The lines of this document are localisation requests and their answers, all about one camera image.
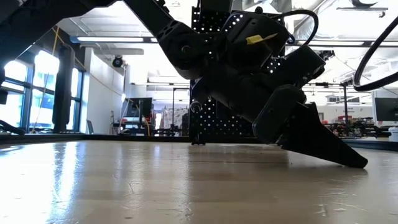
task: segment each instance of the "computer monitor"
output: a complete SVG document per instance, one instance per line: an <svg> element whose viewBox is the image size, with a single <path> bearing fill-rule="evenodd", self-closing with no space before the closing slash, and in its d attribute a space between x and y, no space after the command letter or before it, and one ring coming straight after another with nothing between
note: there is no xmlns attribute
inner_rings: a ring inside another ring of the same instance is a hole
<svg viewBox="0 0 398 224"><path fill-rule="evenodd" d="M398 98L375 98L378 121L398 121Z"/></svg>
<svg viewBox="0 0 398 224"><path fill-rule="evenodd" d="M152 109L152 98L130 98L128 99L127 117L139 117L140 101L142 102L142 115L150 117Z"/></svg>

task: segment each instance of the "black cable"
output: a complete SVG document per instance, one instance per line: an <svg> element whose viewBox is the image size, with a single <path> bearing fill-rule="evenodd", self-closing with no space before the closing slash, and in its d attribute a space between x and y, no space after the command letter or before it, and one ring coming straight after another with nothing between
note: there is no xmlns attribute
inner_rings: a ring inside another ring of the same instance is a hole
<svg viewBox="0 0 398 224"><path fill-rule="evenodd" d="M312 17L312 19L314 21L312 33L311 33L310 37L307 39L307 41L303 44L303 45L308 45L311 42L311 40L315 37L315 35L317 34L318 28L319 28L319 18L315 12L313 12L311 10L306 10L306 9L298 9L298 10L294 10L294 11L290 11L290 12L284 12L277 16L272 16L271 19L280 19L283 17L294 16L294 15L303 15L303 14Z"/></svg>
<svg viewBox="0 0 398 224"><path fill-rule="evenodd" d="M398 17L394 19L391 24L385 29L385 31L377 38L377 40L372 44L369 50L366 52L365 56L362 58L359 67L357 68L354 75L354 89L356 91L370 91L375 90L377 88L383 87L385 85L391 84L393 82L398 81L398 72L395 72L392 75L389 75L385 78L377 80L372 83L368 83L365 85L361 85L361 77L363 70L365 69L366 64L368 64L370 58L374 54L374 52L379 48L380 44L387 38L387 36L394 30L394 28L398 25Z"/></svg>

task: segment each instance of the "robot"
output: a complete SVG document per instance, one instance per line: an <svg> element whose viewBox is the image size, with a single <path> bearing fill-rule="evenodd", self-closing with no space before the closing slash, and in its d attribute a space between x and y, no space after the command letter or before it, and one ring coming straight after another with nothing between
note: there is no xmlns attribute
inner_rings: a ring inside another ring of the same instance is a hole
<svg viewBox="0 0 398 224"><path fill-rule="evenodd" d="M6 12L0 25L0 68L17 58L61 19L83 15L114 0L27 0ZM158 40L171 64L188 80L195 80L195 104L212 97L252 123L255 137L265 144L363 168L368 160L321 124L314 103L306 104L301 90L324 72L325 62L308 46L317 31L318 18L306 10L267 16L236 11L224 25L239 18L229 32L199 34L170 16L164 1L124 0ZM295 52L283 57L273 73L262 70L291 36L278 22L294 14L309 14L316 26L310 38ZM0 71L0 84L4 69Z"/></svg>

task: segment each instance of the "black pole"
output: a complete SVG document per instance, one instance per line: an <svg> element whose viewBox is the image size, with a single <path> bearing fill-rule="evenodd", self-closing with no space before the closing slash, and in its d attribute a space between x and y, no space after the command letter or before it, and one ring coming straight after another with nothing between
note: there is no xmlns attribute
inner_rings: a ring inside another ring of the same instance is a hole
<svg viewBox="0 0 398 224"><path fill-rule="evenodd" d="M176 90L177 88L173 88L173 111L172 111L172 126L170 126L171 128L174 128L174 93L175 93L175 90Z"/></svg>
<svg viewBox="0 0 398 224"><path fill-rule="evenodd" d="M349 131L348 131L348 106L347 106L347 86L345 84L343 85L343 90L344 90L344 111L345 111L345 123L346 123L346 135L348 136Z"/></svg>
<svg viewBox="0 0 398 224"><path fill-rule="evenodd" d="M72 94L72 73L75 66L75 51L71 46L62 44L59 50L60 60L57 81L54 91L54 107L52 122L54 124L53 133L62 133L67 130L69 123L70 104Z"/></svg>
<svg viewBox="0 0 398 224"><path fill-rule="evenodd" d="M142 110L144 109L144 100L139 100L139 110L138 110L138 116L139 116L139 128L142 127Z"/></svg>

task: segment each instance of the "yellow cable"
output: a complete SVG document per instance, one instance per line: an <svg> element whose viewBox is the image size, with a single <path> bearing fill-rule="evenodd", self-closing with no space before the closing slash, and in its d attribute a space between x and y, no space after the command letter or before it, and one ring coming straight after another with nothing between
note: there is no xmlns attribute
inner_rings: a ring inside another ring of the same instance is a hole
<svg viewBox="0 0 398 224"><path fill-rule="evenodd" d="M144 120L145 120L145 123L147 124L147 128L148 128L148 136L150 136L150 131L149 131L149 124L148 124L148 121L147 121L147 119L145 118L145 116L144 115L142 115L142 117L144 118Z"/></svg>
<svg viewBox="0 0 398 224"><path fill-rule="evenodd" d="M57 34L57 31L56 31L54 28L52 28L52 31L53 31L54 33L56 33L56 36L57 36L57 37L60 39L60 41L64 44L65 41L63 41L62 38ZM77 59L77 58L75 57L75 60L76 60L76 62L77 62L82 68L84 68L84 69L87 71L87 68L83 65L83 63L82 63L81 61L79 61L79 59ZM109 88L108 86L106 86L103 82L101 82L99 79L97 79L94 75L92 75L92 77L95 78L97 81L99 81L99 82L100 82L102 85L104 85L107 89L111 90L112 92L114 92L115 94L117 94L117 95L119 95L119 96L122 96L122 94L120 94L120 93L118 93L118 92L112 90L112 89Z"/></svg>
<svg viewBox="0 0 398 224"><path fill-rule="evenodd" d="M58 36L58 33L59 33L59 31L60 31L60 27L57 26L57 30L54 30L54 31L55 31L55 38L54 38L54 45L53 45L53 47L52 47L52 56L54 56L54 54L55 54L55 49L57 48L57 40L58 40L57 37L59 37L59 36ZM38 120L39 120L40 111L41 111L41 109L42 109L42 107L43 107L43 101L44 101L44 96L45 96L45 91L46 91L46 88L47 88L47 81L49 80L49 76L50 76L50 74L48 73L48 74L47 74L47 77L45 78L44 89L43 89L43 96L42 96L42 100L41 100L41 102L40 102L39 112L37 113L37 118L36 118L35 124L33 125L32 131L31 131L30 133L34 133L34 132L35 132L35 128L36 128L37 122L38 122Z"/></svg>

